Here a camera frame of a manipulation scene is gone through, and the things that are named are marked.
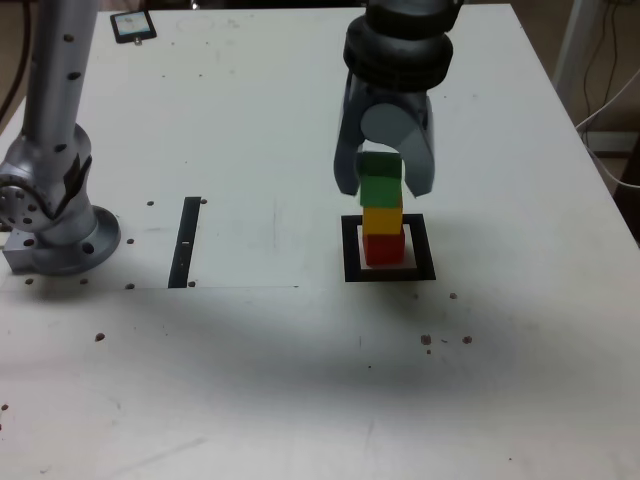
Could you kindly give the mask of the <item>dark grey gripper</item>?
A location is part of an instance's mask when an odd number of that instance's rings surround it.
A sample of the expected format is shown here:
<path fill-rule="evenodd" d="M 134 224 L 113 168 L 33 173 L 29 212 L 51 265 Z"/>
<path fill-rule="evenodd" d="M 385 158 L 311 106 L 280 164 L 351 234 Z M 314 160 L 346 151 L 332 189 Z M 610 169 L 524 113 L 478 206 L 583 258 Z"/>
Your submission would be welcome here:
<path fill-rule="evenodd" d="M 386 103 L 369 108 L 369 97 Z M 358 150 L 366 139 L 399 153 L 404 162 L 405 184 L 414 197 L 429 194 L 435 178 L 432 123 L 432 105 L 426 92 L 394 92 L 348 74 L 333 162 L 340 192 L 350 196 L 358 192 Z"/>

